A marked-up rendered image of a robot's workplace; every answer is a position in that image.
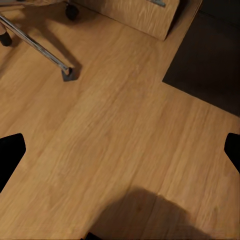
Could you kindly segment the swivel chair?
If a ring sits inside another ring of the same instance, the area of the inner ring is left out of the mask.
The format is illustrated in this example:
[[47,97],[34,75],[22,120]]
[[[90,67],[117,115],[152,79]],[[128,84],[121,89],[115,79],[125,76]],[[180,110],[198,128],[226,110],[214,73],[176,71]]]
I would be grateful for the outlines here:
[[32,8],[32,7],[48,6],[52,4],[61,4],[61,3],[66,3],[67,8],[65,10],[65,14],[67,18],[69,18],[71,21],[75,20],[75,18],[79,14],[79,10],[74,5],[70,5],[70,0],[0,0],[0,43],[4,47],[11,46],[13,41],[9,36],[9,34],[7,33],[6,28],[11,32],[14,32],[23,41],[25,41],[27,44],[35,48],[39,53],[44,55],[56,66],[61,68],[63,81],[66,82],[66,81],[75,80],[73,70],[67,67],[63,62],[57,59],[53,54],[51,54],[43,46],[38,44],[34,39],[32,39],[25,32],[21,31],[18,27],[16,27],[12,22],[10,22],[7,18],[5,18],[1,14],[1,12],[26,9],[26,8]]

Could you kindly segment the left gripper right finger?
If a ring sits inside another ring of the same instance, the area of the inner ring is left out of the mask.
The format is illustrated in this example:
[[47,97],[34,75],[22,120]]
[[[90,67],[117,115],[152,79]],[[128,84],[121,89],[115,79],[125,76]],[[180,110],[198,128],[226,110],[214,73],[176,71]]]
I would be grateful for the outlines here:
[[229,133],[225,141],[224,151],[240,173],[240,135]]

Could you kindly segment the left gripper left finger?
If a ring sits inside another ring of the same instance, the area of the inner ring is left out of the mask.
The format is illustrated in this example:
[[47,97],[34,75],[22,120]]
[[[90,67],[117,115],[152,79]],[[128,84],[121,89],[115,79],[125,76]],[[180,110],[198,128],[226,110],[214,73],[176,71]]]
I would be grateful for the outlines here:
[[21,133],[0,138],[0,193],[26,152]]

